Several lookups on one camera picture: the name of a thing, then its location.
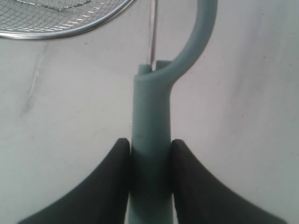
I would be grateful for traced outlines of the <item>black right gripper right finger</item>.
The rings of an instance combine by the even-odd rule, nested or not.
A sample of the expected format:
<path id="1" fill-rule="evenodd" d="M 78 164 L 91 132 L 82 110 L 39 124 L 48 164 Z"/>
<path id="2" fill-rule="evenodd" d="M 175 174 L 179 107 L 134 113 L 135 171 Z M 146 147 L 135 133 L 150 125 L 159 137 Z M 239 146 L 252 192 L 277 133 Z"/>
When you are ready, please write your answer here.
<path id="1" fill-rule="evenodd" d="M 171 143 L 171 176 L 180 224 L 284 224 L 213 176 L 182 140 Z"/>

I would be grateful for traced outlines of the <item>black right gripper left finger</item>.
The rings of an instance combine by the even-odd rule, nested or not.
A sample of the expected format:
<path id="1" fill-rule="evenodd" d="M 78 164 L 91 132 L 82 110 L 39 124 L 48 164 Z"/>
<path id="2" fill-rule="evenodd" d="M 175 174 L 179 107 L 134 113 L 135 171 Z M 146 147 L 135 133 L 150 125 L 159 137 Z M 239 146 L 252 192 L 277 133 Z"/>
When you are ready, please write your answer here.
<path id="1" fill-rule="evenodd" d="M 130 184 L 130 144 L 119 138 L 97 168 L 68 194 L 22 224 L 122 224 Z"/>

